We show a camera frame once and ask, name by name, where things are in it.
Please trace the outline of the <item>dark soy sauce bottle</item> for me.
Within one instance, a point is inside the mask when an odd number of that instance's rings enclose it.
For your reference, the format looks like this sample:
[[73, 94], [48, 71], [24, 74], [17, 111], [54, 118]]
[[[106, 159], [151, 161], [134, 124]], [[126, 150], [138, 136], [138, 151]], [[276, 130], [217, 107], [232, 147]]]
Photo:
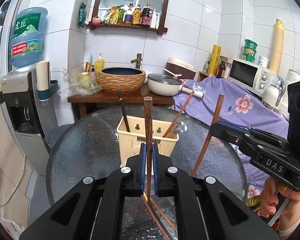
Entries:
[[151, 26], [152, 14], [151, 4], [147, 3], [141, 12], [140, 25], [142, 27], [149, 28]]

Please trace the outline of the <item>plastic bag on counter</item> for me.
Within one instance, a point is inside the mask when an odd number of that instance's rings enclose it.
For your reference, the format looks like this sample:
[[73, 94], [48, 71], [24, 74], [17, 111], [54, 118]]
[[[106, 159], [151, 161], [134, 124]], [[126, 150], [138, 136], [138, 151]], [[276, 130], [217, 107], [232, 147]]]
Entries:
[[63, 98], [91, 95], [102, 90], [101, 85], [96, 79], [93, 79], [89, 72], [84, 71], [82, 65], [72, 69], [62, 69], [62, 74], [67, 83], [60, 87], [57, 93]]

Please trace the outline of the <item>yellow roll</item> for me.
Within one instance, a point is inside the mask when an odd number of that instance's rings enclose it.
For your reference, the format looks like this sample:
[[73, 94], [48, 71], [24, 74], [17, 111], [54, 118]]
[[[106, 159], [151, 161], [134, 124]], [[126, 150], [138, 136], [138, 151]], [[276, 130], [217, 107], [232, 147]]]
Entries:
[[208, 75], [217, 75], [218, 67], [219, 67], [219, 60], [221, 55], [221, 46], [215, 44], [212, 49], [210, 63], [208, 67]]

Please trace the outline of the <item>woven basin sink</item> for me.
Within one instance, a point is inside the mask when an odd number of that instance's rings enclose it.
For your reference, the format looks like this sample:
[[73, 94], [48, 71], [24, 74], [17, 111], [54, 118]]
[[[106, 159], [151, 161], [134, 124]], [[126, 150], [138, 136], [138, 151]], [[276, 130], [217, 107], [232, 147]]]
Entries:
[[143, 70], [136, 68], [104, 68], [98, 72], [98, 83], [110, 93], [130, 93], [139, 90], [146, 78]]

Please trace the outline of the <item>round glass table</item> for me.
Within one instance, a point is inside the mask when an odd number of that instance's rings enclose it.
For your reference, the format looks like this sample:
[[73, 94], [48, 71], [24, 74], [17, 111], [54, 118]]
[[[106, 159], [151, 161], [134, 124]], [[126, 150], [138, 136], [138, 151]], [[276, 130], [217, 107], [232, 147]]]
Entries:
[[[119, 168], [117, 126], [122, 118], [119, 106], [106, 108], [78, 120], [58, 139], [47, 167], [47, 194], [54, 204], [81, 179], [109, 176]], [[187, 124], [171, 154], [173, 164], [191, 172], [203, 147], [209, 127], [186, 114]], [[240, 200], [247, 200], [248, 182], [240, 157], [229, 143], [212, 138], [196, 173], [197, 178], [216, 177]], [[139, 198], [126, 198], [122, 239], [163, 239], [163, 234]]]

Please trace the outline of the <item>brown glass bottle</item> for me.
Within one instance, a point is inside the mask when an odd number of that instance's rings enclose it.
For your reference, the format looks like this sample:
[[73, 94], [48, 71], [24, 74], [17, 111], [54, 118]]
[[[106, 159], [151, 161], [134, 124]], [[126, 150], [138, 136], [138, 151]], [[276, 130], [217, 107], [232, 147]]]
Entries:
[[221, 60], [221, 63], [218, 67], [218, 72], [217, 72], [217, 75], [216, 75], [216, 77], [218, 79], [220, 79], [222, 77], [224, 70], [225, 70], [225, 61]]

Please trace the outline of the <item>stacked green cups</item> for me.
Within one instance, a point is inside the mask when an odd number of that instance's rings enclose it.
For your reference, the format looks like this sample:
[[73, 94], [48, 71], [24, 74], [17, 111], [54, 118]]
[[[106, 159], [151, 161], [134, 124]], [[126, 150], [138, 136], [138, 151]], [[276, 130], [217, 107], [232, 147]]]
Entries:
[[245, 39], [242, 59], [254, 63], [256, 53], [257, 53], [257, 43], [252, 40]]

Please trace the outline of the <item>wooden side counter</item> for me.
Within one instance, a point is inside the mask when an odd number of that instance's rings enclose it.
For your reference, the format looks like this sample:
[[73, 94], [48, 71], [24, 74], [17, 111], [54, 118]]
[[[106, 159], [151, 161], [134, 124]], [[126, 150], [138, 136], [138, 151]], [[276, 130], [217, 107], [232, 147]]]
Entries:
[[[123, 93], [122, 99], [124, 103], [142, 104], [145, 96], [151, 96], [153, 98], [153, 103], [156, 106], [174, 105], [174, 100], [171, 96], [154, 94], [149, 90], [146, 84], [134, 92]], [[119, 104], [119, 96], [115, 93], [102, 90], [101, 92], [91, 95], [70, 96], [67, 98], [67, 101], [68, 103], [71, 103], [75, 120], [78, 120], [95, 111], [117, 106]]]

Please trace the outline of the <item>paper cup dispenser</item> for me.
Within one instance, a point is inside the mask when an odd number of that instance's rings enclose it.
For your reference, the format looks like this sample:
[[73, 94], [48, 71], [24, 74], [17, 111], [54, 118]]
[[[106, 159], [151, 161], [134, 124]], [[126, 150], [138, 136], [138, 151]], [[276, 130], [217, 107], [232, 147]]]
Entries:
[[39, 101], [47, 103], [58, 90], [58, 81], [51, 80], [50, 61], [43, 60], [36, 63], [37, 94]]

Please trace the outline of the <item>blue water jug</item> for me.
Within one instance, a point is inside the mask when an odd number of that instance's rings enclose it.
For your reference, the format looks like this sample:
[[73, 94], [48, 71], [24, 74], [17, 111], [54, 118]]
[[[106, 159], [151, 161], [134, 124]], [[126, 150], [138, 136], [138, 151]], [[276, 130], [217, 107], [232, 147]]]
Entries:
[[31, 7], [17, 14], [11, 40], [11, 65], [23, 68], [39, 62], [43, 56], [48, 10]]

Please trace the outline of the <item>bronze faucet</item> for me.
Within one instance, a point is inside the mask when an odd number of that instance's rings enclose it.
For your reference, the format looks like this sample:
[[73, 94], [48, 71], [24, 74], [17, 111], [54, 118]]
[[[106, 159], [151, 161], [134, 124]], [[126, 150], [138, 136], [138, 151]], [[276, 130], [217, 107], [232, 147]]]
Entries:
[[141, 69], [141, 61], [142, 61], [142, 54], [137, 53], [136, 59], [133, 59], [131, 63], [136, 64], [136, 69]]

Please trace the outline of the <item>wooden wall shelf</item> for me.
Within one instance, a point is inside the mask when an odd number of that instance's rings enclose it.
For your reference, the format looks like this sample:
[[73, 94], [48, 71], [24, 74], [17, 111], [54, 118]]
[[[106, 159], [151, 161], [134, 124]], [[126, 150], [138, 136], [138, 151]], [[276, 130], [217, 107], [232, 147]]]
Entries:
[[[140, 25], [141, 12], [147, 3], [153, 10], [149, 28]], [[165, 27], [168, 3], [169, 0], [95, 0], [88, 26], [91, 30], [101, 27], [134, 28], [163, 35], [168, 31]]]

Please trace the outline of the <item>clear plastic spoon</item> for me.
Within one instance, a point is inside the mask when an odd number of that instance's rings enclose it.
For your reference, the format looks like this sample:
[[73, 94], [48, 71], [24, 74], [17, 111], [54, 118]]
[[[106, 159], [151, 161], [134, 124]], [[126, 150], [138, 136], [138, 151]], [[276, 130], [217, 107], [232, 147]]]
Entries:
[[167, 137], [171, 137], [173, 134], [180, 134], [184, 133], [188, 130], [187, 124], [184, 121], [176, 122], [171, 129], [171, 131], [168, 133]]

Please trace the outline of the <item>tan rolled mat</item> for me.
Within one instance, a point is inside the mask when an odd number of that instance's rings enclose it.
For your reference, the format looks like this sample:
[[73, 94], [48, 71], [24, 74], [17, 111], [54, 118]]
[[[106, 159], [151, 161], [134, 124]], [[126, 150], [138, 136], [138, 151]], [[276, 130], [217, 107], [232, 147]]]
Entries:
[[269, 69], [275, 74], [279, 74], [282, 52], [284, 44], [284, 23], [280, 18], [276, 19], [274, 25], [274, 42], [273, 42], [273, 51], [271, 55], [271, 61]]

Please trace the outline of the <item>purple floral cloth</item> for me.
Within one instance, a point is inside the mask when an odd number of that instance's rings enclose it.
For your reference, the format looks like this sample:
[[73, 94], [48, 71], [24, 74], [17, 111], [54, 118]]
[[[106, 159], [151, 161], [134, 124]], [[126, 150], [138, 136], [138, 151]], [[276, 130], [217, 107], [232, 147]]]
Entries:
[[[202, 99], [193, 97], [181, 117], [189, 129], [181, 134], [172, 153], [173, 163], [177, 167], [192, 172], [203, 148], [220, 94], [224, 96], [224, 100], [219, 120], [240, 128], [253, 127], [287, 137], [286, 118], [268, 109], [241, 85], [210, 76], [200, 83], [190, 80], [187, 86], [202, 90], [205, 95]], [[212, 138], [196, 177], [215, 176], [236, 196], [246, 201], [261, 193], [268, 178], [267, 174], [249, 161], [250, 158], [241, 153], [236, 145]]]

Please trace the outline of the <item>dark brown wooden chopstick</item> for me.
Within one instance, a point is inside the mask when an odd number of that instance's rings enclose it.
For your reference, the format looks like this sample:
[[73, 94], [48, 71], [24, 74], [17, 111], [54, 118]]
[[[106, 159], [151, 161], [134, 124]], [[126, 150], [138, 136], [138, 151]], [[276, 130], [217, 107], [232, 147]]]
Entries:
[[147, 155], [147, 190], [148, 198], [151, 197], [151, 175], [152, 175], [152, 106], [153, 98], [146, 96], [143, 98], [145, 114], [145, 136], [146, 136], [146, 155]]

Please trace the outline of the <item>brown chopstick on table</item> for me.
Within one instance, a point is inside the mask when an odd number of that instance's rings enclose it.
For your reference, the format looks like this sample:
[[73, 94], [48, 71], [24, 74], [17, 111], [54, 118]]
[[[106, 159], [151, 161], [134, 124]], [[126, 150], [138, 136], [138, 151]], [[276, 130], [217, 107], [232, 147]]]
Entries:
[[166, 214], [162, 211], [159, 205], [155, 202], [153, 198], [148, 198], [145, 191], [141, 195], [141, 199], [150, 214], [150, 217], [155, 222], [156, 226], [159, 228], [160, 232], [164, 236], [165, 239], [173, 240], [173, 236], [168, 231], [171, 228], [176, 235], [178, 233], [177, 226], [166, 216]]

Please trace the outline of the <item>yellow soap bottle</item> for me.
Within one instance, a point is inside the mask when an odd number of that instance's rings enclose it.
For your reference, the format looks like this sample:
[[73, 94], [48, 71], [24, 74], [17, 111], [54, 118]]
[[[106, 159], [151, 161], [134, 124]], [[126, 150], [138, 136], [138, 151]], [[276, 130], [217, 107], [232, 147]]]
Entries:
[[95, 71], [99, 72], [102, 69], [104, 69], [104, 64], [105, 64], [104, 58], [102, 57], [102, 54], [100, 53], [98, 59], [95, 61], [95, 64], [94, 64]]

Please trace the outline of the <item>white water dispenser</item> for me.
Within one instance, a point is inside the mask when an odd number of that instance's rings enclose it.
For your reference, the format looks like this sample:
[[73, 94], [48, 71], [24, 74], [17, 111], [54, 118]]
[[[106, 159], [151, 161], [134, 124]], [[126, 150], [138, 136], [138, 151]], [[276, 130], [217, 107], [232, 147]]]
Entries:
[[13, 70], [1, 79], [1, 85], [17, 141], [32, 168], [44, 176], [49, 139], [58, 128], [53, 98], [39, 100], [35, 67]]

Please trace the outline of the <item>black gold chopstick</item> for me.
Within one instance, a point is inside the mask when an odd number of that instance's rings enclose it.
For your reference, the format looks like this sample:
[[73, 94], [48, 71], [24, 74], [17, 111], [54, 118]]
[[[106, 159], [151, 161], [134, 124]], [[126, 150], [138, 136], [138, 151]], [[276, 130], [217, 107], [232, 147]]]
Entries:
[[169, 218], [164, 214], [162, 209], [158, 206], [158, 204], [153, 200], [153, 198], [150, 198], [147, 202], [148, 211], [152, 219], [154, 220], [155, 224], [158, 226], [160, 232], [163, 234], [165, 239], [172, 240], [173, 237], [167, 230], [166, 226], [163, 224], [163, 219], [168, 226], [174, 231], [178, 232], [177, 227], [169, 220]]

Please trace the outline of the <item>black chopstick in holder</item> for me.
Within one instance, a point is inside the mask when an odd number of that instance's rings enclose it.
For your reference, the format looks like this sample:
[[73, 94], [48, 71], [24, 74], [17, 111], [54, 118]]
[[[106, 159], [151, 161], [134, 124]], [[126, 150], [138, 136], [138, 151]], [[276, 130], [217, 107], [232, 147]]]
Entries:
[[119, 97], [119, 102], [120, 102], [122, 115], [123, 115], [123, 119], [124, 119], [124, 122], [125, 122], [127, 132], [130, 132], [130, 127], [129, 127], [129, 123], [128, 123], [128, 119], [127, 119], [126, 109], [125, 109], [125, 106], [124, 106], [124, 103], [123, 103], [123, 100], [122, 100], [122, 94], [119, 90], [117, 91], [117, 94], [118, 94], [118, 97]]

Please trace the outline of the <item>white frying pan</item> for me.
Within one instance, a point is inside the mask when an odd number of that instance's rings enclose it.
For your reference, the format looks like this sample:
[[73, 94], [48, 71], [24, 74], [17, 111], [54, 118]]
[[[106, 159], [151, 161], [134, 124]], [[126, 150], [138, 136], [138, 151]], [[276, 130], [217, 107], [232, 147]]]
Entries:
[[149, 74], [147, 76], [147, 86], [151, 92], [160, 96], [175, 96], [179, 92], [187, 94], [194, 92], [193, 96], [200, 99], [204, 96], [203, 92], [195, 91], [183, 85], [181, 80], [162, 74]]

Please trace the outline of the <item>brown chopstick in holder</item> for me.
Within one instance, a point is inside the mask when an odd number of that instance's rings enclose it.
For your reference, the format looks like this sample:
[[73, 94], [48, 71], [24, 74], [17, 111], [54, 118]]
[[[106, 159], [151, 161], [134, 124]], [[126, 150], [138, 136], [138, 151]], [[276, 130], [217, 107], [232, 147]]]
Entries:
[[175, 123], [178, 121], [179, 117], [183, 113], [184, 109], [186, 108], [187, 104], [189, 103], [189, 101], [191, 100], [191, 98], [193, 97], [193, 95], [194, 95], [194, 91], [192, 91], [189, 94], [189, 97], [187, 98], [187, 100], [185, 101], [185, 103], [183, 104], [183, 106], [181, 107], [180, 111], [178, 112], [178, 114], [176, 115], [176, 117], [174, 118], [174, 120], [172, 121], [172, 123], [170, 124], [170, 126], [167, 129], [167, 131], [165, 132], [165, 134], [163, 135], [164, 138], [168, 137], [172, 133], [172, 128], [174, 127]]

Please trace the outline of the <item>brown rice cooker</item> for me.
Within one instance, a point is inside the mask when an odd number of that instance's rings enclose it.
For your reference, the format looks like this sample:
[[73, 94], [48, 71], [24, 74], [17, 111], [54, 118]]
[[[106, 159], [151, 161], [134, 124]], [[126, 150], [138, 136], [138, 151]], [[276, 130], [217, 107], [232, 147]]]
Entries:
[[175, 79], [193, 80], [196, 75], [193, 65], [185, 61], [176, 60], [172, 57], [168, 58], [164, 71]]

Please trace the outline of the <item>white microwave oven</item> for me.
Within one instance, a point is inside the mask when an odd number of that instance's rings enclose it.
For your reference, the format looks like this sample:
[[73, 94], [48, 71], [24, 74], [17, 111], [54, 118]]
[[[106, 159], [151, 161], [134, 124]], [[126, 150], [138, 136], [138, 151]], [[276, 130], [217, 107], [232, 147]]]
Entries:
[[233, 59], [228, 80], [239, 83], [251, 93], [263, 97], [270, 85], [276, 85], [279, 78], [268, 68], [242, 59]]

